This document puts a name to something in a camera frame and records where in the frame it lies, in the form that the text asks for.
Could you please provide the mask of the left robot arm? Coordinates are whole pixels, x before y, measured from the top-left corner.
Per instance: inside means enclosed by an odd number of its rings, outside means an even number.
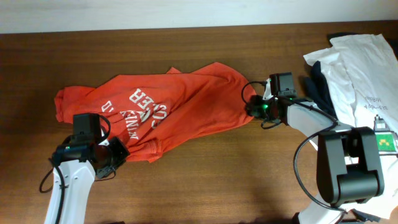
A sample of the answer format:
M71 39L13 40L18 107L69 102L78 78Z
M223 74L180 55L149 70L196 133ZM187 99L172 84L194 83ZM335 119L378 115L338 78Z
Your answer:
M111 123L95 113L73 116L73 134L49 158L53 175L45 223L83 223L94 182L110 180L130 155L117 137L109 139Z

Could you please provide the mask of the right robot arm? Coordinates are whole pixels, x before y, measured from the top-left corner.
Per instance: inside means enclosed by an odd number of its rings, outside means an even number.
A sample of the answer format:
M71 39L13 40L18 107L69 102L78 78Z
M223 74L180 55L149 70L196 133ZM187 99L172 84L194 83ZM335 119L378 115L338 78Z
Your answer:
M272 74L260 85L263 95L242 98L246 113L260 119L262 129L284 124L306 135L295 151L293 170L312 202L293 216L292 223L344 223L353 205L383 194L384 176L373 129L342 123L313 100L297 96L290 72ZM308 142L317 150L317 196L305 188L298 170L299 153Z

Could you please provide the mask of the red soccer t-shirt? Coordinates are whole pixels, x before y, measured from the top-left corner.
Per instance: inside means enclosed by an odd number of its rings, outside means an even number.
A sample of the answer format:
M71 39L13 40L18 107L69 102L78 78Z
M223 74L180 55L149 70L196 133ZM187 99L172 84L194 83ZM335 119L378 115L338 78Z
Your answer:
M97 113L111 137L127 147L129 162L160 159L184 142L244 126L245 102L256 94L233 68L212 63L191 73L117 75L99 87L68 86L55 96L56 119Z

